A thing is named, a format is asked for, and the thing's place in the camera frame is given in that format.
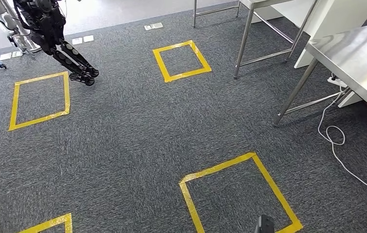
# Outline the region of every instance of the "white cable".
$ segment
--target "white cable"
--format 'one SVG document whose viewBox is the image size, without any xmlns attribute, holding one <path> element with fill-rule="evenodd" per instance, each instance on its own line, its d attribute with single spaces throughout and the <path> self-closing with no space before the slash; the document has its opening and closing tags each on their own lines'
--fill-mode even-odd
<svg viewBox="0 0 367 233">
<path fill-rule="evenodd" d="M 331 103 L 330 105 L 328 105 L 328 107 L 326 107 L 326 108 L 324 109 L 323 113 L 322 113 L 322 118 L 321 118 L 321 121 L 319 122 L 319 126 L 318 126 L 318 133 L 319 133 L 323 138 L 325 138 L 325 140 L 327 140 L 328 142 L 330 142 L 330 143 L 331 143 L 331 145 L 332 145 L 332 153 L 334 153 L 335 158 L 339 161 L 339 163 L 342 165 L 342 167 L 343 167 L 343 168 L 344 168 L 344 169 L 345 169 L 349 174 L 351 174 L 353 177 L 357 178 L 360 182 L 362 182 L 363 184 L 365 184 L 365 185 L 367 186 L 367 183 L 365 183 L 363 180 L 361 180 L 361 178 L 357 177 L 355 174 L 353 174 L 351 171 L 349 171 L 349 170 L 345 167 L 344 163 L 343 163 L 343 162 L 338 158 L 338 156 L 337 156 L 337 155 L 336 155 L 336 153 L 335 153 L 334 145 L 342 146 L 342 145 L 345 143 L 345 134 L 344 134 L 344 132 L 343 132 L 340 128 L 338 128 L 337 126 L 335 126 L 335 125 L 331 125 L 331 126 L 328 126 L 328 127 L 326 128 L 326 137 L 325 137 L 325 135 L 323 135 L 323 134 L 321 133 L 321 131 L 320 131 L 320 128 L 321 128 L 322 122 L 323 122 L 324 117 L 325 117 L 325 111 L 326 111 L 329 107 L 331 107 L 334 103 L 336 103 L 336 101 L 339 99 L 339 97 L 341 97 L 341 95 L 343 94 L 341 87 L 339 87 L 339 90 L 340 90 L 340 93 L 339 93 L 338 97 L 336 97 L 336 99 L 335 99 L 334 101 L 332 101 L 332 103 Z M 342 140 L 342 142 L 341 142 L 341 143 L 336 143 L 336 142 L 334 142 L 334 141 L 331 139 L 331 137 L 329 137 L 328 130 L 329 130 L 330 128 L 336 128 L 336 129 L 338 129 L 338 130 L 341 132 L 341 134 L 342 134 L 342 136 L 343 136 L 343 140 Z"/>
</svg>

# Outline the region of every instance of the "yellow tape square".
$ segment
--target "yellow tape square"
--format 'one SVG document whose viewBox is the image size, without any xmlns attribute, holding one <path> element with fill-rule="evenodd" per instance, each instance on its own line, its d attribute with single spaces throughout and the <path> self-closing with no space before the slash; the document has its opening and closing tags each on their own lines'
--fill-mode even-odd
<svg viewBox="0 0 367 233">
<path fill-rule="evenodd" d="M 53 78 L 53 77 L 58 77 L 58 76 L 63 76 L 64 77 L 64 94 L 65 94 L 65 110 L 58 112 L 58 113 L 54 113 L 51 114 L 49 116 L 44 116 L 38 119 L 34 119 L 34 120 L 30 120 L 27 122 L 23 122 L 20 124 L 16 124 L 16 117 L 17 117 L 17 103 L 18 103 L 18 97 L 19 97 L 19 87 L 21 84 L 25 84 L 25 83 L 32 83 L 32 82 L 36 82 L 39 80 L 43 80 L 43 79 L 48 79 L 48 78 Z M 12 101 L 12 111 L 11 111 L 11 121 L 9 123 L 9 130 L 8 131 L 12 131 L 12 130 L 16 130 L 28 125 L 33 125 L 39 122 L 43 122 L 46 120 L 50 120 L 52 118 L 56 118 L 62 115 L 66 115 L 69 114 L 69 108 L 70 108 L 70 100 L 69 100 L 69 75 L 68 72 L 61 72 L 61 73 L 56 73 L 56 74 L 51 74 L 51 75 L 47 75 L 47 76 L 43 76 L 43 77 L 39 77 L 39 78 L 34 78 L 34 79 L 28 79 L 28 80 L 24 80 L 24 81 L 20 81 L 20 82 L 16 82 L 15 83 L 15 90 L 14 90 L 14 99 Z"/>
<path fill-rule="evenodd" d="M 65 233 L 72 233 L 72 215 L 71 213 L 51 219 L 44 223 L 38 224 L 34 227 L 23 230 L 19 233 L 38 233 L 38 232 L 44 231 L 48 228 L 51 228 L 61 223 L 65 224 Z"/>
<path fill-rule="evenodd" d="M 170 76 L 169 73 L 168 73 L 167 67 L 165 66 L 165 63 L 162 60 L 161 52 L 166 51 L 166 50 L 171 50 L 171 49 L 174 49 L 174 48 L 178 48 L 178 47 L 182 47 L 182 46 L 186 46 L 186 45 L 189 45 L 192 48 L 192 50 L 194 51 L 195 55 L 197 56 L 197 58 L 199 59 L 199 61 L 202 64 L 203 67 L 200 68 L 200 69 L 196 69 L 196 70 L 193 70 L 193 71 L 188 71 L 188 72 L 185 72 L 185 73 L 182 73 L 182 74 L 177 74 L 177 75 Z M 202 53 L 199 51 L 198 47 L 196 47 L 195 43 L 192 40 L 189 40 L 189 41 L 186 41 L 186 42 L 183 42 L 183 43 L 179 43 L 179 44 L 176 44 L 176 45 L 171 45 L 171 46 L 166 46 L 166 47 L 163 47 L 163 48 L 155 49 L 155 50 L 153 50 L 153 54 L 155 55 L 156 62 L 158 63 L 159 69 L 161 70 L 161 73 L 162 73 L 166 83 L 168 83 L 170 81 L 173 81 L 173 80 L 189 77 L 189 76 L 192 76 L 192 75 L 197 75 L 197 74 L 202 74 L 202 73 L 205 73 L 205 72 L 212 71 L 212 69 L 209 66 L 208 62 L 206 62 L 204 56 L 202 55 Z"/>
<path fill-rule="evenodd" d="M 203 229 L 202 223 L 201 223 L 200 218 L 198 216 L 198 213 L 195 209 L 195 205 L 192 201 L 191 194 L 189 193 L 188 187 L 186 186 L 186 182 L 194 180 L 196 178 L 200 178 L 200 177 L 212 174 L 212 173 L 215 173 L 215 172 L 220 171 L 222 169 L 225 169 L 227 167 L 233 166 L 235 164 L 239 164 L 239 163 L 241 163 L 245 160 L 248 160 L 250 158 L 253 159 L 256 166 L 259 168 L 259 170 L 261 171 L 263 177 L 268 182 L 268 184 L 271 187 L 273 193 L 275 194 L 275 196 L 277 197 L 277 199 L 281 203 L 282 207 L 284 208 L 286 214 L 288 215 L 288 217 L 292 221 L 291 225 L 277 231 L 277 233 L 295 233 L 295 232 L 297 232 L 297 231 L 299 231 L 300 229 L 303 228 L 302 224 L 300 223 L 300 221 L 298 220 L 298 218 L 296 217 L 296 215 L 292 211 L 291 207 L 289 206 L 288 202 L 285 200 L 282 193 L 279 191 L 278 187 L 276 186 L 276 184 L 273 181 L 272 177 L 268 173 L 267 169 L 264 167 L 261 160 L 258 158 L 258 155 L 255 152 L 250 152 L 250 153 L 241 155 L 239 157 L 236 157 L 232 160 L 226 161 L 222 164 L 218 164 L 216 166 L 213 166 L 213 167 L 207 168 L 205 170 L 202 170 L 200 172 L 196 172 L 196 173 L 186 175 L 181 180 L 181 182 L 179 182 L 179 186 L 181 187 L 183 198 L 185 199 L 186 205 L 188 206 L 189 213 L 191 214 L 191 217 L 192 217 L 192 221 L 194 222 L 195 228 L 196 228 L 198 233 L 204 233 L 205 230 Z"/>
</svg>

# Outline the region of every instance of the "metal table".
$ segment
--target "metal table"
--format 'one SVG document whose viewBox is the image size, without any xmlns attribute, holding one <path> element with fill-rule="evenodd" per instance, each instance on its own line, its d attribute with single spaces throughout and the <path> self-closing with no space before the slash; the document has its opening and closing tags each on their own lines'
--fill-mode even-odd
<svg viewBox="0 0 367 233">
<path fill-rule="evenodd" d="M 239 68 L 242 67 L 242 66 L 246 66 L 246 65 L 249 65 L 249 64 L 252 64 L 252 63 L 255 63 L 255 62 L 259 62 L 259 61 L 262 61 L 262 60 L 265 60 L 265 59 L 268 59 L 268 58 L 271 58 L 271 57 L 279 56 L 279 55 L 282 55 L 282 54 L 285 54 L 285 53 L 289 53 L 288 57 L 286 58 L 286 61 L 288 61 L 289 58 L 291 58 L 291 55 L 294 52 L 300 37 L 302 36 L 303 29 L 305 28 L 311 14 L 314 11 L 315 6 L 317 5 L 319 0 L 313 0 L 314 2 L 312 3 L 311 8 L 309 9 L 305 19 L 303 20 L 303 23 L 302 23 L 302 25 L 301 25 L 301 27 L 298 31 L 297 36 L 295 37 L 295 40 L 292 40 L 291 38 L 289 38 L 287 35 L 285 35 L 283 32 L 281 32 L 281 30 L 279 30 L 278 28 L 276 28 L 275 26 L 270 24 L 268 21 L 266 21 L 264 18 L 262 18 L 258 13 L 255 12 L 255 10 L 258 9 L 258 8 L 263 8 L 263 7 L 267 7 L 267 6 L 271 6 L 271 5 L 275 5 L 275 4 L 279 4 L 279 3 L 288 2 L 288 1 L 292 1 L 292 0 L 239 0 L 238 4 L 235 5 L 235 6 L 197 13 L 197 0 L 194 0 L 194 15 L 193 15 L 194 23 L 193 23 L 192 26 L 194 28 L 196 27 L 196 18 L 198 16 L 208 15 L 208 14 L 212 14 L 212 13 L 216 13 L 216 12 L 220 12 L 220 11 L 226 11 L 226 10 L 230 10 L 230 9 L 237 9 L 236 17 L 238 17 L 239 8 L 241 7 L 241 5 L 244 5 L 249 9 L 248 18 L 247 18 L 245 29 L 244 29 L 244 35 L 242 36 L 241 48 L 239 50 L 238 59 L 236 61 L 236 65 L 235 65 L 234 79 L 237 79 Z M 263 21 L 266 25 L 268 25 L 277 34 L 279 34 L 285 40 L 290 42 L 292 44 L 292 47 L 287 49 L 287 50 L 283 50 L 283 51 L 276 52 L 276 53 L 273 53 L 273 54 L 270 54 L 270 55 L 266 55 L 266 56 L 263 56 L 263 57 L 260 57 L 260 58 L 255 58 L 255 59 L 252 59 L 252 60 L 249 60 L 249 61 L 246 61 L 246 62 L 242 62 L 242 57 L 244 55 L 245 45 L 246 45 L 246 41 L 247 41 L 247 38 L 248 38 L 250 24 L 252 23 L 253 15 L 257 16 L 261 21 Z"/>
<path fill-rule="evenodd" d="M 286 114 L 337 97 L 342 93 L 346 94 L 349 90 L 354 91 L 367 102 L 367 26 L 322 39 L 310 40 L 306 45 L 306 49 L 314 56 L 314 59 L 283 105 L 280 113 L 275 117 L 275 125 Z M 344 92 L 338 92 L 289 109 L 295 96 L 302 89 L 318 62 L 321 62 L 338 76 L 348 85 L 348 88 Z"/>
</svg>

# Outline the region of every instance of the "metal table leg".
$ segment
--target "metal table leg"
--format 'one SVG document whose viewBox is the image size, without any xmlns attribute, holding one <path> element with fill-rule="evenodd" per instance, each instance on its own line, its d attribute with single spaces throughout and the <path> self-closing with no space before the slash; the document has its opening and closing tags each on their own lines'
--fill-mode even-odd
<svg viewBox="0 0 367 233">
<path fill-rule="evenodd" d="M 311 63 L 309 64 L 309 66 L 306 69 L 305 73 L 303 74 L 302 78 L 298 82 L 297 86 L 292 91 L 292 94 L 288 97 L 288 100 L 284 103 L 284 105 L 283 105 L 281 111 L 279 112 L 279 114 L 276 115 L 276 117 L 273 121 L 274 125 L 278 125 L 279 121 L 285 115 L 285 112 L 288 110 L 289 106 L 291 106 L 291 104 L 294 101 L 295 97 L 297 96 L 299 91 L 302 89 L 302 87 L 305 85 L 306 81 L 308 80 L 308 78 L 311 75 L 312 71 L 314 71 L 317 64 L 318 64 L 318 60 L 314 58 L 311 61 Z"/>
<path fill-rule="evenodd" d="M 297 36 L 295 37 L 294 43 L 292 44 L 291 52 L 289 53 L 288 57 L 285 59 L 286 61 L 288 61 L 289 58 L 291 58 L 292 53 L 294 52 L 294 50 L 295 50 L 295 48 L 298 44 L 298 41 L 299 41 L 300 37 L 302 36 L 303 29 L 305 28 L 306 23 L 308 22 L 309 18 L 311 17 L 311 14 L 314 11 L 315 6 L 317 5 L 317 3 L 318 3 L 318 0 L 315 0 L 314 3 L 312 3 L 311 8 L 309 8 L 308 14 L 306 15 L 305 19 L 303 20 L 302 25 L 300 27 L 300 30 L 299 30 Z"/>
<path fill-rule="evenodd" d="M 291 43 L 291 44 L 294 43 L 294 41 L 291 38 L 289 38 L 289 36 L 285 35 L 285 33 L 283 33 L 281 30 L 277 29 L 275 26 L 270 24 L 267 20 L 262 18 L 258 13 L 254 12 L 253 14 L 256 15 L 258 17 L 258 19 L 260 19 L 262 22 L 264 22 L 266 25 L 268 25 L 268 27 L 270 27 L 272 30 L 274 30 L 278 35 L 282 36 L 289 43 Z"/>
<path fill-rule="evenodd" d="M 239 50 L 238 60 L 237 60 L 236 65 L 235 65 L 234 79 L 237 79 L 237 76 L 238 76 L 239 67 L 240 67 L 241 61 L 242 61 L 242 56 L 244 55 L 245 44 L 246 44 L 246 41 L 247 41 L 247 38 L 248 38 L 250 23 L 252 22 L 252 17 L 253 17 L 253 5 L 249 9 L 247 23 L 245 25 L 245 30 L 244 30 L 244 35 L 242 37 L 241 49 Z"/>
<path fill-rule="evenodd" d="M 238 2 L 238 9 L 236 10 L 236 17 L 239 16 L 239 9 L 241 8 L 241 1 Z"/>
<path fill-rule="evenodd" d="M 196 4 L 197 0 L 194 0 L 194 23 L 192 24 L 192 26 L 195 28 L 196 27 Z"/>
</svg>

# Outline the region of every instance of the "gray carpet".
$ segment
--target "gray carpet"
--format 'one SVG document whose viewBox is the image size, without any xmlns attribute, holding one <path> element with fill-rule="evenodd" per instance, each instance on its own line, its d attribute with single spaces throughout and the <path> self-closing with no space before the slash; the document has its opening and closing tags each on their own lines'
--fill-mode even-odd
<svg viewBox="0 0 367 233">
<path fill-rule="evenodd" d="M 234 60 L 245 10 L 200 17 L 182 12 L 69 36 L 93 34 L 76 48 L 100 70 L 95 85 L 70 83 L 70 114 L 7 132 L 14 82 L 65 71 L 43 53 L 0 70 L 0 233 L 72 214 L 73 232 L 195 232 L 179 188 L 187 174 L 249 151 L 262 163 L 303 224 L 300 232 L 367 233 L 367 187 L 335 160 L 317 134 L 328 103 L 272 118 L 304 72 L 283 57 L 242 67 Z M 164 28 L 145 31 L 143 25 Z M 293 36 L 284 18 L 272 23 Z M 305 45 L 304 36 L 299 49 Z M 193 40 L 212 72 L 165 83 L 152 49 Z M 253 24 L 245 59 L 290 45 Z M 162 53 L 170 74 L 200 66 L 190 50 Z M 318 66 L 296 104 L 336 92 Z M 61 78 L 23 84 L 17 121 L 63 109 Z M 347 136 L 337 154 L 367 181 L 367 104 L 331 108 L 325 126 Z M 339 140 L 338 134 L 333 138 Z M 291 222 L 252 160 L 188 182 L 206 232 L 252 232 L 259 215 L 276 229 Z M 46 232 L 63 232 L 56 226 Z"/>
</svg>

